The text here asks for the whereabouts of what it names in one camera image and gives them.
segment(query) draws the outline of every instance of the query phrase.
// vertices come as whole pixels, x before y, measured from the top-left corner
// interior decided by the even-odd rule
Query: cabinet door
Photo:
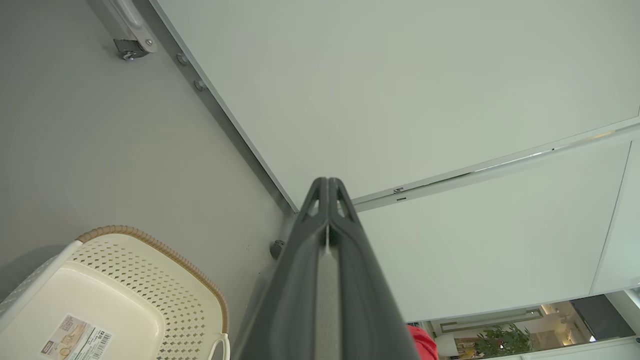
[[[629,143],[359,214],[407,321],[589,294]]]
[[[154,3],[298,206],[319,176],[355,199],[638,112],[640,1]]]
[[[631,143],[625,177],[592,293],[640,286],[640,141]]]

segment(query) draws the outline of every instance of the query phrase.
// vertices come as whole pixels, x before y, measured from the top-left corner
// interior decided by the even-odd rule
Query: sticker
[[[113,335],[67,314],[40,354],[54,360],[100,360]]]

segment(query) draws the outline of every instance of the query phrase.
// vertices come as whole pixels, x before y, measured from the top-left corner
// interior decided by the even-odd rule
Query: white plastic basket
[[[62,326],[70,316],[75,330]],[[52,336],[63,330],[69,333],[57,343]],[[107,335],[95,338],[100,331]],[[218,288],[175,251],[127,226],[78,237],[0,304],[3,359],[204,360],[222,343],[228,360],[227,332]]]

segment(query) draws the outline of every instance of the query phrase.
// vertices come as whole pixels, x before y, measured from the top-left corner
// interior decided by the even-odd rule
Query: basket rim
[[[181,256],[175,250],[171,249],[166,244],[158,241],[153,236],[145,233],[142,230],[139,230],[135,227],[126,226],[126,225],[109,225],[97,227],[91,231],[88,231],[76,238],[77,241],[82,243],[86,243],[92,239],[98,238],[102,235],[109,234],[124,234],[129,235],[132,238],[136,238],[143,243],[151,246],[152,248],[158,250],[166,257],[170,258],[176,264],[180,265],[182,268],[187,270],[191,275],[193,275],[196,279],[198,279],[209,291],[213,293],[218,299],[220,303],[220,308],[222,308],[222,332],[228,334],[229,332],[229,308],[227,305],[227,301],[225,300],[224,295],[220,289],[211,281],[209,278],[194,264],[189,262],[184,256]]]

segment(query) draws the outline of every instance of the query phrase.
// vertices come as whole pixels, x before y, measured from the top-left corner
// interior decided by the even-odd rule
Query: red object
[[[438,360],[438,347],[435,341],[431,339],[431,336],[426,331],[419,327],[407,325],[411,336],[413,336],[413,342],[415,347],[418,348],[418,354],[422,360]]]

